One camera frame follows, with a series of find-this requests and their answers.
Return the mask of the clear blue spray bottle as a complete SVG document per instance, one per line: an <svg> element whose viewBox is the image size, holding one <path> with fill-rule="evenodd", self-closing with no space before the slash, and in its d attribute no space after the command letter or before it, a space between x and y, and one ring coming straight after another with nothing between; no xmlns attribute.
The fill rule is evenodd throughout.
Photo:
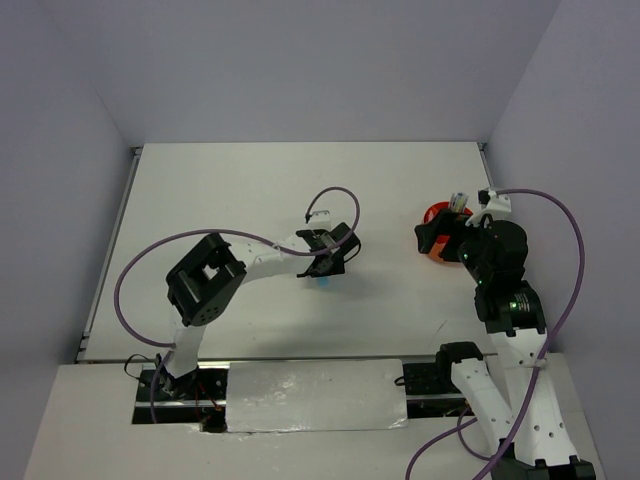
<svg viewBox="0 0 640 480"><path fill-rule="evenodd" d="M464 192L453 193L448 203L448 209L455 213L464 213L468 200L469 196Z"/></svg>

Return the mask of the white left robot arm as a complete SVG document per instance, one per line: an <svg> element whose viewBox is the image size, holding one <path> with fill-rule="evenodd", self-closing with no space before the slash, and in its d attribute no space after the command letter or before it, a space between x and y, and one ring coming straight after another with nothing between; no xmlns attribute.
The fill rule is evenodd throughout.
<svg viewBox="0 0 640 480"><path fill-rule="evenodd" d="M322 278L345 273L361 241L346 223L332 230L305 229L267 245L206 235L166 276L168 300L177 312L172 345L158 361L157 391L189 396L198 380L198 354L206 327L229 306L239 288L280 275Z"/></svg>

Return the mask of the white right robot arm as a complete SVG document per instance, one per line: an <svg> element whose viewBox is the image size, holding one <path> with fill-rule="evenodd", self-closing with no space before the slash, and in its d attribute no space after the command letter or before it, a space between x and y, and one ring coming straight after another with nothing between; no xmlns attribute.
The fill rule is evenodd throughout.
<svg viewBox="0 0 640 480"><path fill-rule="evenodd" d="M472 342L444 344L436 355L435 380L462 393L475 414L492 456L482 479L593 479L594 465L572 442L543 347L547 324L536 291L525 280L527 236L517 224L489 214L440 210L416 226L418 249L459 262L476 283L474 304L504 372L501 395L479 348Z"/></svg>

